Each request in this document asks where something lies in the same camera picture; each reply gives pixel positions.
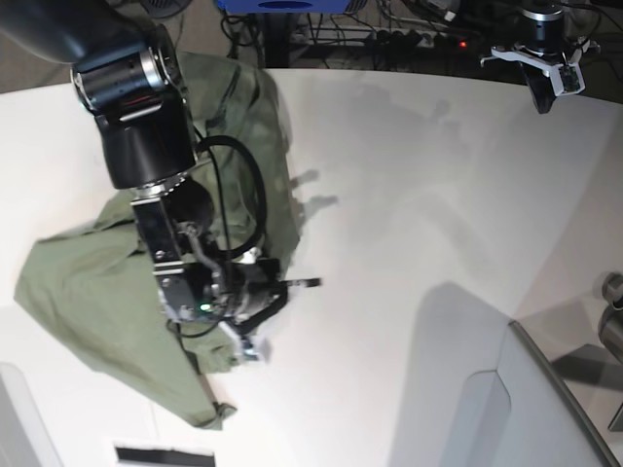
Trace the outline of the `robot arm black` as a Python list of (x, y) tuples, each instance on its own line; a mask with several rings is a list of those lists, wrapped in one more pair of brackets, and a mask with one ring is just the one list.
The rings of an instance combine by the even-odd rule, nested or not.
[(520, 14), (521, 52), (528, 56), (522, 73), (537, 112), (546, 114), (566, 91), (564, 11), (552, 1), (523, 1)]
[[(241, 262), (266, 232), (261, 169), (243, 143), (196, 134), (172, 41), (160, 26), (126, 18), (104, 1), (5, 1), (1, 30), (24, 49), (71, 68), (97, 125), (109, 177), (131, 189), (137, 229), (153, 263), (170, 323), (229, 327), (244, 337), (286, 305), (278, 261)], [(240, 246), (219, 246), (210, 227), (225, 212), (190, 172), (198, 154), (224, 146), (246, 164), (255, 192), (255, 227)]]

